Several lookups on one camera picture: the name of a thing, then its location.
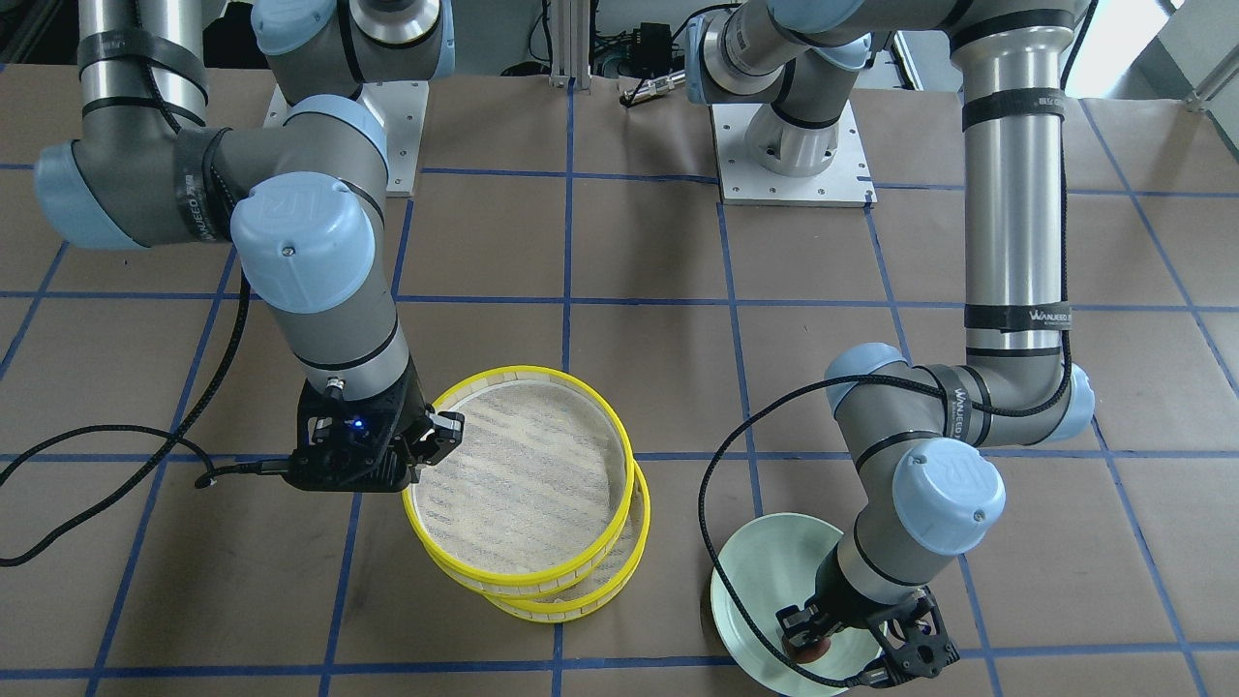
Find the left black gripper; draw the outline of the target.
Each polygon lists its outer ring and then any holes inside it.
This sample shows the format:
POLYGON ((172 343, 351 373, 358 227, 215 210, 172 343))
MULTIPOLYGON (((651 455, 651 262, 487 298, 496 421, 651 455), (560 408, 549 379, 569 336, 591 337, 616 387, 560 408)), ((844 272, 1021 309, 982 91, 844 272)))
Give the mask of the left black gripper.
POLYGON ((957 645, 948 635, 933 591, 921 587, 895 604, 882 604, 855 591, 845 578, 838 553, 830 552, 815 574, 815 594, 800 605, 786 605, 776 613, 782 647, 831 638, 843 629, 861 629, 880 646, 864 669, 846 678, 821 678, 800 669, 792 657, 782 662, 802 678, 835 688, 869 685, 876 690, 902 685, 914 678, 938 678, 947 666, 960 660, 957 645))

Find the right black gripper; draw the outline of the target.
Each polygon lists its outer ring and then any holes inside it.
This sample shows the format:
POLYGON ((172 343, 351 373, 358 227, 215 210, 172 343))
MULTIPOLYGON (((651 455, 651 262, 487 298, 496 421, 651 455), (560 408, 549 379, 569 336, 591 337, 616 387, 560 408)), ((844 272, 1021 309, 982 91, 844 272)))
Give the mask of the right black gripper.
POLYGON ((375 396, 347 400, 344 383, 304 383, 297 446, 287 484, 315 493, 401 493, 419 468, 436 465, 463 439, 465 417, 422 397, 415 366, 375 396))

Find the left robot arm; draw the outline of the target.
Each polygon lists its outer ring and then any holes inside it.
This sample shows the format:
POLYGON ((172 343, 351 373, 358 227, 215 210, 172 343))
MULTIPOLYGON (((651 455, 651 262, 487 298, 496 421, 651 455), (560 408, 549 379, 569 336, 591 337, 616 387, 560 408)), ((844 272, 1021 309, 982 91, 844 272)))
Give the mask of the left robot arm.
POLYGON ((783 695, 938 678, 959 657, 930 582, 978 547, 1006 489, 984 447, 1070 439, 1097 394, 1070 354, 1066 93, 1059 62, 1084 1, 746 1, 688 19, 686 92, 831 128, 851 89, 835 61, 871 33, 935 30, 963 76, 966 360, 914 365, 854 345, 821 383, 867 501, 833 543, 767 515, 717 550, 717 635, 783 695))

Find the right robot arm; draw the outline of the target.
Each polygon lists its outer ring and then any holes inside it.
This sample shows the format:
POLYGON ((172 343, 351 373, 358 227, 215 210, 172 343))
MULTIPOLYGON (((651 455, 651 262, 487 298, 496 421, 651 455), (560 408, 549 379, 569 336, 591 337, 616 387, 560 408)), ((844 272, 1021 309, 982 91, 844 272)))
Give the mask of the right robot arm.
POLYGON ((45 149, 35 191, 85 250, 229 243, 304 366, 297 441, 253 470, 306 491, 399 493, 462 439, 420 391, 383 262, 388 137, 375 82, 453 67, 447 1, 256 1, 252 27, 287 102, 279 128, 204 124, 203 11, 83 1, 83 136, 45 149))

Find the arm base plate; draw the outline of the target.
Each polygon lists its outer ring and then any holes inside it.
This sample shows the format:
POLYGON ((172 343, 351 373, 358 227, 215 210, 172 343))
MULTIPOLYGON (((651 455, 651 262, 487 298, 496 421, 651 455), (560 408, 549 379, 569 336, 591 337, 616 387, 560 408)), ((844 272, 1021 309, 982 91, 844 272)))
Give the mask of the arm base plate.
POLYGON ((411 198, 427 98, 427 82, 382 82, 364 84, 357 99, 316 94, 291 106, 278 87, 261 125, 279 128, 305 113, 336 116, 357 128, 370 144, 385 147, 387 196, 411 198))
POLYGON ((864 207, 877 196, 852 106, 825 129, 797 128, 769 105, 710 106, 725 204, 864 207))

